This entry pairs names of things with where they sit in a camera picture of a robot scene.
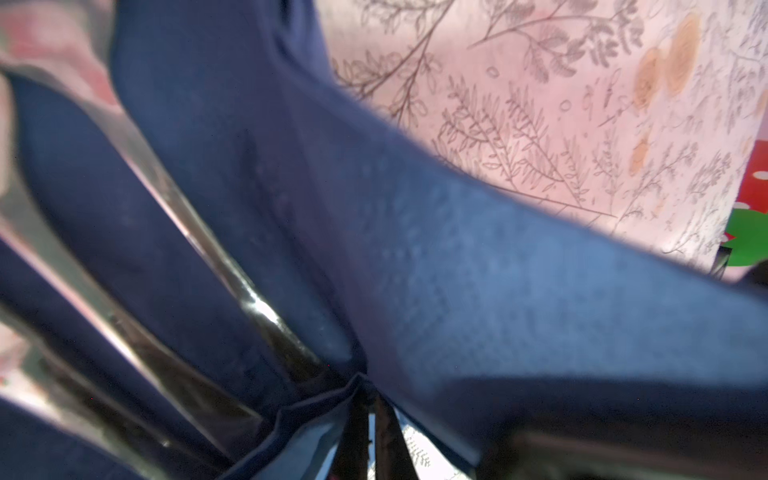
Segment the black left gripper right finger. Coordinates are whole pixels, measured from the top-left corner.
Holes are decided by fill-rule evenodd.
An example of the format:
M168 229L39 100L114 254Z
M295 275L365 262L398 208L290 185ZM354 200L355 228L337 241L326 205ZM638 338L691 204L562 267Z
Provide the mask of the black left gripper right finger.
M381 395L375 399L375 479L418 480L392 405Z

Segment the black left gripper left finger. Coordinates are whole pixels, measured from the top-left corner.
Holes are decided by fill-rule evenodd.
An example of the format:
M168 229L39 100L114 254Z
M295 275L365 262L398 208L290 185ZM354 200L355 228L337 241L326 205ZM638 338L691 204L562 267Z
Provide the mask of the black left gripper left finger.
M365 390L352 399L348 419L331 464L329 480L365 480L368 469L369 402Z

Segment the dark blue paper napkin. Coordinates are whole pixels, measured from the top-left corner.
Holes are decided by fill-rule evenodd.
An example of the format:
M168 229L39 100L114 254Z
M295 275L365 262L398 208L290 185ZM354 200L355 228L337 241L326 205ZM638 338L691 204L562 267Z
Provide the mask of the dark blue paper napkin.
M763 479L767 290L707 273L766 86L763 1L5 1L1 174L159 341L271 429L232 461L1 239L1 307L133 414L315 474L358 390L458 468ZM158 158L342 378L292 380L62 87Z

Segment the silver metal knife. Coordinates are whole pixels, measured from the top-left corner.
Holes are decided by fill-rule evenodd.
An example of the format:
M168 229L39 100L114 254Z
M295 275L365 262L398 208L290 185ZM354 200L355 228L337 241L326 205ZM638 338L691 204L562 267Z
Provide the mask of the silver metal knife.
M130 412L1 307L1 398L107 454L142 479L210 478L227 462Z

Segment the silver metal spoon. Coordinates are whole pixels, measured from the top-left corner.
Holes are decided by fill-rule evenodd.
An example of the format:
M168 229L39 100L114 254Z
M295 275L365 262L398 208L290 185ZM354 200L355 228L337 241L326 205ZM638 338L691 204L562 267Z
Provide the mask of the silver metal spoon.
M291 330L222 246L125 110L105 65L65 60L60 82L97 124L144 188L236 301L289 377L298 383L342 384L342 378Z

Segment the silver metal fork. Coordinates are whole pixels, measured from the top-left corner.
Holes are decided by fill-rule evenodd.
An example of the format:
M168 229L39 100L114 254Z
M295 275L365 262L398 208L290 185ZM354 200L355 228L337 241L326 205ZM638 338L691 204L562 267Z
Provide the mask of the silver metal fork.
M238 461L271 426L190 366L114 300L48 225L15 166L1 174L1 239L194 429Z

